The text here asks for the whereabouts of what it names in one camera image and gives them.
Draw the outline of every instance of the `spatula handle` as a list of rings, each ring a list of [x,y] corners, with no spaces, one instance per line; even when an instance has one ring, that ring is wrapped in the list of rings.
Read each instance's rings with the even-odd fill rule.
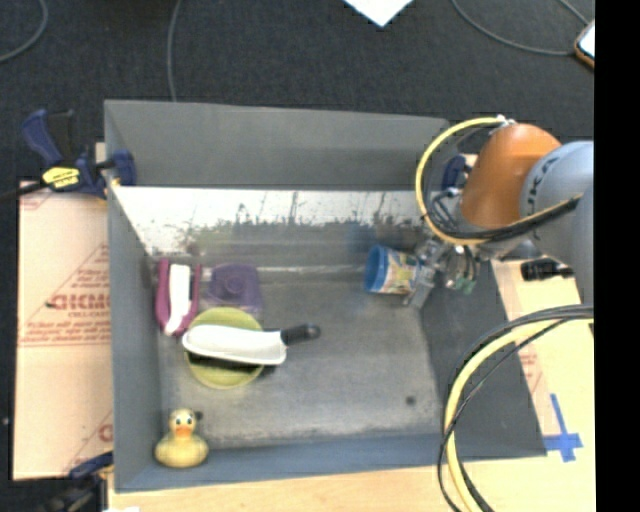
[[[320,337],[320,327],[314,324],[301,324],[280,331],[280,338],[286,345],[299,341],[315,340]]]

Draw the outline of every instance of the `green bowl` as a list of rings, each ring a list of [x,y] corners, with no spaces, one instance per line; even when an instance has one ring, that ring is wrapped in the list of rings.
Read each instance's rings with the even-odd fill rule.
[[[191,322],[191,327],[201,324],[226,325],[261,331],[262,326],[249,313],[237,308],[214,307],[203,311]],[[185,350],[184,358],[193,376],[213,389],[232,389],[245,386],[262,372],[264,366],[247,365],[201,357]]]

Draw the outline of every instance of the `black carpet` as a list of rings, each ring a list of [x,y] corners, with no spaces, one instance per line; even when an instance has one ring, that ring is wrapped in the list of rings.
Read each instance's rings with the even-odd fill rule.
[[[176,0],[0,3],[0,193],[38,177],[22,140],[34,110],[73,109],[78,147],[103,136],[106,98],[170,100],[167,35]],[[458,0],[488,30],[571,50],[584,27],[558,1]],[[594,0],[573,0],[586,19]],[[416,114],[452,122],[502,113],[561,142],[594,137],[594,71],[573,56],[512,47],[463,20],[450,0],[414,0],[385,29],[341,0],[183,0],[173,41],[179,101]],[[11,418],[16,330],[16,207],[0,205],[0,419]],[[10,421],[0,423],[0,511],[29,511],[64,482],[10,482]]]

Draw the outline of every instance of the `purple container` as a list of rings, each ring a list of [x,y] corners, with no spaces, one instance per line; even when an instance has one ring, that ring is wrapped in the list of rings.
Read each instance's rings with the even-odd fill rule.
[[[253,265],[224,263],[211,269],[205,293],[207,302],[217,306],[234,306],[252,315],[262,312],[258,271]]]

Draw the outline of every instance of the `rubber duck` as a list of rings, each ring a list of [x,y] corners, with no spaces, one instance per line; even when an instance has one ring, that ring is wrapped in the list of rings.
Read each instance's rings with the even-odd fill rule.
[[[190,468],[204,462],[207,443],[194,433],[197,415],[193,410],[176,409],[169,415],[169,432],[158,442],[154,455],[158,462],[172,468]]]

